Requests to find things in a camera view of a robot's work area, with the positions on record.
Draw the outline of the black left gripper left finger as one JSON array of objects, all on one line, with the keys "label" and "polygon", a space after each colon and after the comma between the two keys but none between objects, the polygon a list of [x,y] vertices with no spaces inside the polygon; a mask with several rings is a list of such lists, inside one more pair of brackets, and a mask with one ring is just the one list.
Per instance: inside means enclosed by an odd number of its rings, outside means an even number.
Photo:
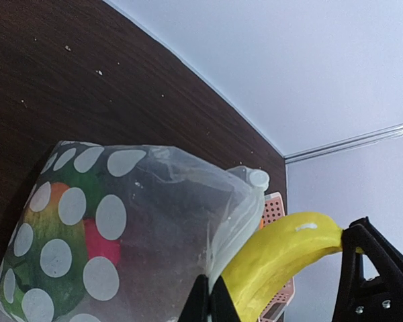
[{"label": "black left gripper left finger", "polygon": [[207,322],[209,303],[208,277],[200,274],[195,279],[178,322]]}]

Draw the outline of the green toy bell pepper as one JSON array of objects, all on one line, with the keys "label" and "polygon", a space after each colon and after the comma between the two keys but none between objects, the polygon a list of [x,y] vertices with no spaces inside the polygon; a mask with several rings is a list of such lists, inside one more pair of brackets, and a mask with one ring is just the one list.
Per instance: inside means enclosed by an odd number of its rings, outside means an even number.
[{"label": "green toy bell pepper", "polygon": [[62,182],[69,187],[78,187],[86,199],[87,210],[83,216],[94,218],[99,202],[106,196],[105,183],[103,182],[103,171],[98,166],[93,166],[85,173],[78,172],[73,163],[74,159],[68,161],[62,168],[50,173],[51,182]]}]

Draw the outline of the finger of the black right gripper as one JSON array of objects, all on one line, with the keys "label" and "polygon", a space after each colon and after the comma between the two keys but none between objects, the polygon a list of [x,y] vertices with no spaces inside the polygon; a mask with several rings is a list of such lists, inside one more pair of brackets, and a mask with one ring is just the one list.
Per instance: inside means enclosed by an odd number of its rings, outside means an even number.
[{"label": "finger of the black right gripper", "polygon": [[403,254],[369,221],[344,230],[335,321],[403,321]]}]

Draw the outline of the clear polka dot zip bag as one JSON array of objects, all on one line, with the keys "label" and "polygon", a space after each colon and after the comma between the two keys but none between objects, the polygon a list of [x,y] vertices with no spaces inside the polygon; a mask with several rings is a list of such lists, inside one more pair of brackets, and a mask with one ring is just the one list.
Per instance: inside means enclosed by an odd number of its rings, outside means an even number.
[{"label": "clear polka dot zip bag", "polygon": [[[259,228],[269,186],[263,170],[224,170],[171,146],[75,141],[55,145],[17,223],[39,187],[53,183],[50,173],[73,158],[80,173],[93,166],[103,171],[107,194],[87,219],[105,239],[120,241],[121,257],[117,266],[88,259],[85,297],[56,321],[176,321],[195,279],[204,274],[213,287]],[[76,202],[59,205],[65,224],[77,215],[84,220],[87,206],[81,212]]]}]

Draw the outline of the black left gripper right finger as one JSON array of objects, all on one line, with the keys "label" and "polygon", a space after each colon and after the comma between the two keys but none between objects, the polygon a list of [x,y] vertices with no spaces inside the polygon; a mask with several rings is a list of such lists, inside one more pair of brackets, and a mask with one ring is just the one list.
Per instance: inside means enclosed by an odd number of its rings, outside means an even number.
[{"label": "black left gripper right finger", "polygon": [[240,322],[240,318],[224,279],[220,276],[210,295],[210,316],[213,322]]}]

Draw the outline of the green orange toy mango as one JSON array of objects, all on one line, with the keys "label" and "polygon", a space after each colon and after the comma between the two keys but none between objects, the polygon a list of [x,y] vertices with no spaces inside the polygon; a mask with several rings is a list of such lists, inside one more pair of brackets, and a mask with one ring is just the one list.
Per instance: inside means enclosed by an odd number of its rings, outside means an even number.
[{"label": "green orange toy mango", "polygon": [[83,300],[88,261],[85,228],[77,215],[65,224],[60,201],[86,210],[81,189],[45,182],[33,194],[0,266],[0,306],[14,321],[56,321]]}]

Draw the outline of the yellow toy banana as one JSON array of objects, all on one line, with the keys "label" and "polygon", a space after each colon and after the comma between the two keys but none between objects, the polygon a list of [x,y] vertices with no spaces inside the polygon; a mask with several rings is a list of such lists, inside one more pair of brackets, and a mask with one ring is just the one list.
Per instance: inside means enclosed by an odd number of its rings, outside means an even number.
[{"label": "yellow toy banana", "polygon": [[321,258],[343,250],[328,215],[300,212],[255,232],[221,273],[241,321],[255,321],[286,282]]}]

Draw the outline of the red toy apple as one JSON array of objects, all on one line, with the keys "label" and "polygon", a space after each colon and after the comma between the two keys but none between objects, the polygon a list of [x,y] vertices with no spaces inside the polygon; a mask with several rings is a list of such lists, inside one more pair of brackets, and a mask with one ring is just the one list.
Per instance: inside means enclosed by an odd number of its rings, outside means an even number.
[{"label": "red toy apple", "polygon": [[105,239],[99,233],[94,219],[84,219],[83,225],[88,259],[104,257],[117,266],[121,257],[120,241]]}]

